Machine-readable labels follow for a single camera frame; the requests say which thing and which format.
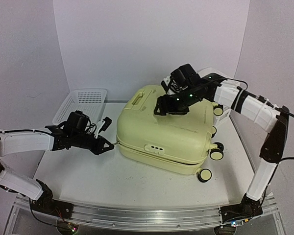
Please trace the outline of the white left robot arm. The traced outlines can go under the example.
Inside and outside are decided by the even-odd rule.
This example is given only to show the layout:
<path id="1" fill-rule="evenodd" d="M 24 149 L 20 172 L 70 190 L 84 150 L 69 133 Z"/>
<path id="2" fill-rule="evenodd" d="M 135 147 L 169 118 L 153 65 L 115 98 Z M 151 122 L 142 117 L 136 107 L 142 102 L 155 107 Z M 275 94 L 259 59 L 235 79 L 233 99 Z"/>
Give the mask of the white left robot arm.
<path id="1" fill-rule="evenodd" d="M 37 159 L 39 153 L 69 150 L 71 147 L 89 150 L 98 156 L 114 149 L 114 145 L 98 131 L 92 133 L 85 128 L 53 125 L 47 126 L 47 129 L 0 130 L 0 188 L 26 196 L 31 205 L 37 205 L 44 213 L 51 214 L 56 210 L 57 202 L 49 186 L 18 173 L 9 166 L 8 160 L 21 155 L 28 157 L 31 153 Z"/>

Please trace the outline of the pale green hard-shell suitcase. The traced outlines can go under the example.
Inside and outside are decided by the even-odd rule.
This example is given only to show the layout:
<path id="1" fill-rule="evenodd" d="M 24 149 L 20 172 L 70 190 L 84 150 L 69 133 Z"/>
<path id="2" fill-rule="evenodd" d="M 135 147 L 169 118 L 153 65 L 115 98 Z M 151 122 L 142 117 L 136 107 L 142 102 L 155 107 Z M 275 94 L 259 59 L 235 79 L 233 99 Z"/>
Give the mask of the pale green hard-shell suitcase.
<path id="1" fill-rule="evenodd" d="M 183 175 L 197 175 L 200 182 L 212 178 L 202 168 L 210 157 L 219 161 L 224 146 L 212 142 L 216 103 L 203 100 L 183 116 L 154 114 L 157 98 L 164 95 L 158 85 L 140 88 L 128 101 L 117 120 L 117 142 L 127 158 Z"/>

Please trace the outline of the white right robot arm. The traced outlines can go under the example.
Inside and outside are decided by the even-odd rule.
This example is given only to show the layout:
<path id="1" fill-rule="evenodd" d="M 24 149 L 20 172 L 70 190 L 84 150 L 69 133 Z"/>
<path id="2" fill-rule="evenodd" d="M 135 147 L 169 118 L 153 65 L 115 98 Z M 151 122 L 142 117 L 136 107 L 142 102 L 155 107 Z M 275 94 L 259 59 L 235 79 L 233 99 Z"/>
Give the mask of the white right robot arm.
<path id="1" fill-rule="evenodd" d="M 160 116 L 185 115 L 191 106 L 207 100 L 230 108 L 266 133 L 260 148 L 260 161 L 241 202 L 220 209 L 222 215 L 235 218 L 262 214 L 264 196 L 278 166 L 283 161 L 294 160 L 294 157 L 283 156 L 289 118 L 294 118 L 294 114 L 286 106 L 279 107 L 267 98 L 242 88 L 242 83 L 240 80 L 235 84 L 234 79 L 217 73 L 204 77 L 197 73 L 171 74 L 161 81 L 165 93 L 157 99 L 154 109 L 154 113 Z"/>

